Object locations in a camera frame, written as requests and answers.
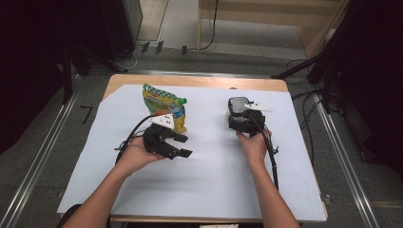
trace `table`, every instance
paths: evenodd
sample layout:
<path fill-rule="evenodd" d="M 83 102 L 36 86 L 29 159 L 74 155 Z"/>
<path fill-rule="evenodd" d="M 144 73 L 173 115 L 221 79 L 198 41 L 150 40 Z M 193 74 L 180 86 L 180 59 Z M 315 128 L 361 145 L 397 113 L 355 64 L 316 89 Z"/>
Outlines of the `table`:
<path fill-rule="evenodd" d="M 311 58 L 321 51 L 329 31 L 338 26 L 348 3 L 348 0 L 220 0 L 217 20 L 297 27 L 305 52 Z M 215 0 L 199 0 L 198 48 L 202 19 L 213 19 L 215 6 Z"/>
<path fill-rule="evenodd" d="M 112 141 L 112 136 L 118 135 L 118 138 L 123 140 L 123 138 L 126 137 L 126 131 L 130 132 L 130 128 L 133 127 L 131 126 L 132 123 L 127 126 L 127 123 L 119 123 L 119 121 L 115 120 L 116 117 L 112 117 L 114 115 L 120 115 L 119 113 L 121 113 L 119 112 L 119 107 L 121 106 L 117 105 L 116 99 L 122 99 L 119 101 L 122 101 L 122 104 L 130 107 L 129 104 L 132 100 L 134 101 L 134 95 L 141 94 L 141 87 L 138 85 L 144 83 L 156 87 L 162 85 L 180 86 L 168 87 L 169 89 L 175 89 L 174 93 L 179 93 L 177 95 L 183 94 L 183 92 L 188 89 L 199 94 L 208 89 L 209 94 L 204 94 L 206 97 L 214 97 L 220 95 L 222 92 L 229 92 L 231 94 L 247 93 L 251 96 L 249 98 L 257 98 L 260 94 L 272 94 L 274 96 L 273 98 L 276 96 L 285 98 L 285 100 L 287 100 L 285 102 L 286 104 L 280 104 L 279 99 L 271 101 L 274 112 L 277 116 L 288 116 L 287 118 L 290 119 L 288 123 L 284 124 L 284 128 L 290 127 L 287 125 L 297 126 L 296 131 L 291 130 L 288 134 L 296 135 L 296 137 L 290 137 L 298 139 L 293 139 L 293 143 L 281 143 L 280 138 L 282 134 L 279 134 L 280 130 L 273 124 L 269 124 L 269 127 L 272 126 L 271 129 L 273 132 L 278 132 L 277 135 L 274 134 L 273 142 L 281 144 L 280 153 L 276 155 L 280 193 L 287 203 L 289 203 L 290 208 L 294 210 L 293 212 L 297 212 L 296 217 L 298 217 L 299 221 L 326 220 L 326 209 L 324 208 L 323 202 L 320 200 L 315 174 L 309 162 L 309 156 L 297 125 L 295 113 L 292 111 L 281 112 L 282 108 L 285 106 L 291 108 L 288 110 L 294 111 L 286 84 L 280 80 L 194 76 L 114 75 L 111 77 L 104 96 L 105 99 L 100 105 L 97 118 L 89 133 L 86 147 L 77 162 L 67 191 L 59 206 L 59 213 L 64 213 L 69 206 L 75 203 L 83 202 L 113 166 L 116 154 L 113 154 L 111 148 L 116 147 L 120 142 L 110 142 Z M 186 115 L 188 115 L 188 117 L 186 117 L 185 125 L 188 128 L 186 135 L 189 137 L 189 140 L 186 144 L 181 145 L 181 147 L 188 148 L 187 146 L 190 146 L 190 149 L 194 151 L 191 157 L 187 160 L 177 158 L 173 161 L 166 160 L 153 163 L 133 175 L 134 177 L 130 177 L 130 179 L 126 180 L 120 196 L 117 198 L 115 206 L 112 209 L 112 220 L 225 223 L 260 221 L 259 205 L 257 197 L 254 196 L 256 193 L 253 192 L 253 180 L 250 173 L 247 172 L 247 163 L 241 154 L 240 145 L 238 139 L 235 137 L 235 132 L 227 127 L 220 126 L 220 123 L 224 123 L 224 117 L 222 115 L 221 120 L 221 112 L 218 111 L 217 108 L 214 108 L 215 104 L 213 102 L 211 102 L 209 107 L 217 111 L 208 112 L 212 113 L 213 116 L 208 116 L 206 119 L 209 120 L 209 122 L 203 123 L 203 125 L 208 126 L 209 129 L 216 127 L 220 129 L 221 132 L 218 131 L 215 133 L 214 130 L 209 130 L 211 134 L 205 135 L 202 134 L 203 129 L 196 130 L 195 124 L 201 120 L 197 119 L 195 121 L 194 119 L 192 120 L 191 117 L 197 116 L 195 113 L 201 113 L 201 110 L 197 109 L 197 105 L 195 105 L 199 103 L 201 104 L 199 106 L 205 107 L 209 101 L 201 99 L 201 97 L 195 94 L 188 94 L 188 104 L 185 105 L 187 107 Z M 119 118 L 130 119 L 135 113 L 146 110 L 146 108 L 142 109 L 143 107 L 143 104 L 136 106 L 135 111 L 127 111 L 129 112 L 129 114 L 127 114 L 128 117 L 126 113 L 124 113 L 122 116 L 119 116 Z M 285 164 L 288 162 L 284 162 L 284 159 L 290 161 L 292 159 L 297 160 L 295 161 L 296 165 L 289 163 L 290 167 L 286 167 L 287 165 Z M 301 175 L 301 173 L 304 173 L 303 170 L 307 171 L 306 177 Z M 288 187 L 289 181 L 291 184 L 293 184 L 293 182 L 298 184 L 300 189 L 292 193 L 292 191 L 296 191 L 296 187 Z M 234 205 L 231 205 L 231 203 L 233 203 L 234 200 L 236 201 L 234 203 L 238 203 L 239 208 L 232 208 Z M 179 212 L 183 207 L 185 207 L 185 211 Z M 301 211 L 302 214 L 304 214 L 305 211 L 310 212 L 306 215 L 302 215 Z M 248 218 L 242 217 L 245 212 L 249 214 L 246 215 Z M 193 217 L 191 216 L 193 214 L 207 216 Z"/>

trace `tripod leg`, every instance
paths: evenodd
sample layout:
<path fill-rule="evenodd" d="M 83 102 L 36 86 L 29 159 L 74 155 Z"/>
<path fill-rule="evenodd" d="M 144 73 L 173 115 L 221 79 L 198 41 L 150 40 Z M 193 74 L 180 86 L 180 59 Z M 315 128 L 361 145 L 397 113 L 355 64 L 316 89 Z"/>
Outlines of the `tripod leg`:
<path fill-rule="evenodd" d="M 68 50 L 71 63 L 74 64 L 74 66 L 77 69 L 77 72 L 81 75 L 88 76 L 89 72 L 91 71 L 91 68 L 89 67 L 89 64 L 86 61 L 86 59 L 83 56 L 81 56 L 80 52 L 75 46 L 70 45 L 68 47 Z"/>
<path fill-rule="evenodd" d="M 108 60 L 106 60 L 103 57 L 95 54 L 90 49 L 88 49 L 86 47 L 79 46 L 79 45 L 75 45 L 75 47 L 77 47 L 78 50 L 82 51 L 84 54 L 88 55 L 89 57 L 95 59 L 96 61 L 98 61 L 102 65 L 108 67 L 109 69 L 111 69 L 113 71 L 116 71 L 116 72 L 125 72 L 124 70 L 121 70 L 118 66 L 115 66 L 115 65 L 111 64 Z"/>
<path fill-rule="evenodd" d="M 335 63 L 332 60 L 329 60 L 329 64 L 325 72 L 325 85 L 323 87 L 323 94 L 322 94 L 322 105 L 323 108 L 326 110 L 327 114 L 330 114 L 330 108 L 329 108 L 330 90 L 332 88 L 332 81 L 335 77 L 335 73 L 336 73 Z"/>
<path fill-rule="evenodd" d="M 63 53 L 63 76 L 64 76 L 65 97 L 63 98 L 62 104 L 64 105 L 70 98 L 73 88 L 71 82 L 71 64 L 68 53 L 68 47 L 65 48 L 65 51 Z"/>
<path fill-rule="evenodd" d="M 325 73 L 325 61 L 317 62 L 308 75 L 309 84 L 317 84 Z"/>

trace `person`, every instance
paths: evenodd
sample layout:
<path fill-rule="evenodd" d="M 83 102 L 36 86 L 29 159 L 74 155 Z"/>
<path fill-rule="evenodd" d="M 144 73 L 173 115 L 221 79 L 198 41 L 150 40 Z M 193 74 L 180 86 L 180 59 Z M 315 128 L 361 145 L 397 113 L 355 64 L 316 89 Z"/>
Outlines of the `person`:
<path fill-rule="evenodd" d="M 237 132 L 237 136 L 256 185 L 264 227 L 299 227 L 266 170 L 264 165 L 266 147 L 261 134 L 247 138 L 241 132 Z M 136 137 L 98 188 L 62 227 L 105 227 L 125 179 L 149 163 L 162 159 L 164 157 L 161 155 L 146 152 L 143 137 Z"/>

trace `yellow snack bag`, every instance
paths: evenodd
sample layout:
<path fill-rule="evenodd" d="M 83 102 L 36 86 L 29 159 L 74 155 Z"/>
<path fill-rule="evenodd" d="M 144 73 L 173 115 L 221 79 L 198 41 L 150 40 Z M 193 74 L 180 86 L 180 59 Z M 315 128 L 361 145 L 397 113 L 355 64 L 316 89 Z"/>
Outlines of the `yellow snack bag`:
<path fill-rule="evenodd" d="M 144 103 L 152 115 L 166 115 L 172 113 L 174 115 L 175 129 L 178 133 L 186 131 L 184 127 L 184 104 L 187 103 L 185 98 L 178 98 L 174 94 L 160 90 L 151 85 L 143 85 Z"/>

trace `black cable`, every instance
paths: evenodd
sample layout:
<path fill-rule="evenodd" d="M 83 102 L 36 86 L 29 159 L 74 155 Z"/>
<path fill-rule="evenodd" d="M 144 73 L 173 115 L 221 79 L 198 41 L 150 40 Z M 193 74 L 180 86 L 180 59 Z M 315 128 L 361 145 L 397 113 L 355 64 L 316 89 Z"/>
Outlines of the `black cable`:
<path fill-rule="evenodd" d="M 116 162 L 121 158 L 121 156 L 124 154 L 125 150 L 127 149 L 128 144 L 130 143 L 130 140 L 133 138 L 133 134 L 135 134 L 136 130 L 142 125 L 146 120 L 150 119 L 151 117 L 155 117 L 155 115 L 149 115 L 142 119 L 137 125 L 134 127 L 134 129 L 130 132 L 130 134 L 127 136 L 127 139 L 122 142 L 121 146 L 119 146 L 119 154 L 118 157 L 116 158 Z"/>
<path fill-rule="evenodd" d="M 252 122 L 258 128 L 261 136 L 263 136 L 264 143 L 266 144 L 267 152 L 269 154 L 270 162 L 272 163 L 272 171 L 273 171 L 274 183 L 275 183 L 276 188 L 278 189 L 277 164 L 276 164 L 276 160 L 275 160 L 275 152 L 274 152 L 274 148 L 273 148 L 273 145 L 272 145 L 271 136 L 269 134 L 269 137 L 267 137 L 266 134 L 264 134 L 264 131 L 260 128 L 259 124 L 256 122 L 256 120 L 253 119 L 251 116 L 249 116 L 249 118 L 252 120 Z"/>
<path fill-rule="evenodd" d="M 201 48 L 201 50 L 206 50 L 210 48 L 211 44 L 213 44 L 214 38 L 216 37 L 216 19 L 217 19 L 217 7 L 219 5 L 219 0 L 216 1 L 216 9 L 214 12 L 214 21 L 213 21 L 213 37 L 211 38 L 210 44 L 208 46 Z"/>
<path fill-rule="evenodd" d="M 270 147 L 272 148 L 272 150 L 273 150 L 273 154 L 277 154 L 278 153 L 278 147 L 276 148 L 276 149 L 274 149 L 274 147 L 273 147 L 273 143 L 272 143 L 272 135 L 270 134 L 270 130 L 269 130 L 269 128 L 266 126 L 266 124 L 264 125 L 264 128 L 269 132 L 269 138 L 268 138 L 268 140 L 269 140 L 269 143 L 270 143 Z"/>
<path fill-rule="evenodd" d="M 309 125 L 308 125 L 309 119 L 307 120 L 307 116 L 306 116 L 306 114 L 305 114 L 305 103 L 306 103 L 306 101 L 308 100 L 308 98 L 309 98 L 311 95 L 306 96 L 306 98 L 305 98 L 305 99 L 303 100 L 303 102 L 302 102 L 302 115 L 303 115 L 303 119 L 304 119 L 303 122 L 305 123 L 305 126 L 306 126 L 306 130 L 308 131 L 309 141 L 310 141 L 310 145 L 311 145 L 311 164 L 312 164 L 312 167 L 314 167 L 314 160 L 315 160 L 315 159 L 314 159 L 314 157 L 315 157 L 314 139 L 313 139 L 313 137 L 312 137 L 311 128 L 310 128 Z M 314 105 L 313 105 L 313 107 L 311 108 L 310 112 L 311 112 L 312 110 L 315 110 L 315 107 L 316 107 L 319 103 L 320 103 L 320 101 L 314 103 Z"/>
<path fill-rule="evenodd" d="M 291 99 L 295 100 L 296 98 L 302 97 L 303 95 L 309 95 L 311 93 L 320 93 L 321 91 L 323 91 L 323 89 L 316 89 L 316 90 L 312 90 L 312 91 L 308 91 L 308 92 L 304 92 L 304 93 L 299 93 L 299 94 L 292 96 Z"/>
<path fill-rule="evenodd" d="M 290 61 L 290 62 L 288 62 L 286 65 L 285 65 L 285 70 L 287 71 L 288 70 L 288 66 L 291 64 L 291 63 L 293 63 L 293 62 L 296 62 L 296 61 L 307 61 L 307 59 L 295 59 L 295 60 L 292 60 L 292 61 Z"/>

